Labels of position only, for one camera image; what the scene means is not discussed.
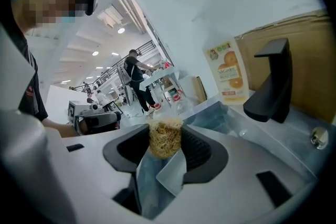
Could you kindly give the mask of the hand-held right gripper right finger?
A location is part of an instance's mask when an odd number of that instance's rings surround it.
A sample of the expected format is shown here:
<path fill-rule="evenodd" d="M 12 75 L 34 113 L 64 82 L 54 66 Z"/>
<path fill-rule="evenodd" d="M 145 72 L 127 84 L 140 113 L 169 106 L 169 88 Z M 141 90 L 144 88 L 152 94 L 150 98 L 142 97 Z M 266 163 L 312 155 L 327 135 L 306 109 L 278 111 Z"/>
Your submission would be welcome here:
<path fill-rule="evenodd" d="M 182 127 L 182 190 L 158 220 L 285 220 L 315 181 L 263 147 L 201 127 Z"/>

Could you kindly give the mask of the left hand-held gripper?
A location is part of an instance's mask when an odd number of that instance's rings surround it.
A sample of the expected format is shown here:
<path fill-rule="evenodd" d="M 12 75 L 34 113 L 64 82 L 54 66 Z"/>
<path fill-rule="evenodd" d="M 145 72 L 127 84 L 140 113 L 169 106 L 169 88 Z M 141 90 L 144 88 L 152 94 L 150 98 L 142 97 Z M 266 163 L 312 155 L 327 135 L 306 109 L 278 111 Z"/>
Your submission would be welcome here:
<path fill-rule="evenodd" d="M 69 101 L 68 120 L 77 135 L 97 134 L 119 129 L 121 113 L 105 112 L 97 103 Z"/>

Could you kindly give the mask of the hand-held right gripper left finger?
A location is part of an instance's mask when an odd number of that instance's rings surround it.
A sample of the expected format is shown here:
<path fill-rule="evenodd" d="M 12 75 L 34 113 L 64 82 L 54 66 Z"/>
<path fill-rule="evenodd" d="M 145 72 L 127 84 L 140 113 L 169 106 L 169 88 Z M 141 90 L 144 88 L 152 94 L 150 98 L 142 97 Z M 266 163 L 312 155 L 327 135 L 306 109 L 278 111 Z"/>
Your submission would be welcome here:
<path fill-rule="evenodd" d="M 141 215 L 136 174 L 149 146 L 147 124 L 65 138 L 63 142 L 86 179 L 117 204 Z"/>

